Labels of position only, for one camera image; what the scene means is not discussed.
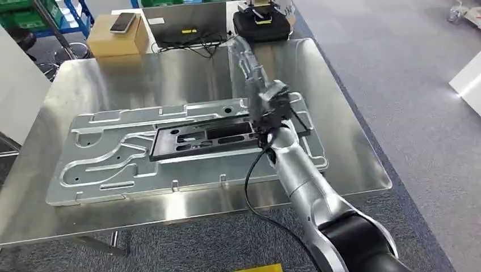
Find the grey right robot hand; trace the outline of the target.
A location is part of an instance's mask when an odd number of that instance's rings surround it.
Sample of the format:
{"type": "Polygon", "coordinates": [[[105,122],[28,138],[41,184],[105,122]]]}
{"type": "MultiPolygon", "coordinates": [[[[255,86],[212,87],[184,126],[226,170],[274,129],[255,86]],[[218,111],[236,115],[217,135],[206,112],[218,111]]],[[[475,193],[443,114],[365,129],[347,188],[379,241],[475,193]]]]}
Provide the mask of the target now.
{"type": "Polygon", "coordinates": [[[250,116],[253,120],[259,121],[269,109],[269,97],[266,94],[268,80],[264,67],[257,60],[247,40],[242,36],[235,36],[230,48],[233,50],[237,59],[236,62],[244,75],[250,116]]]}

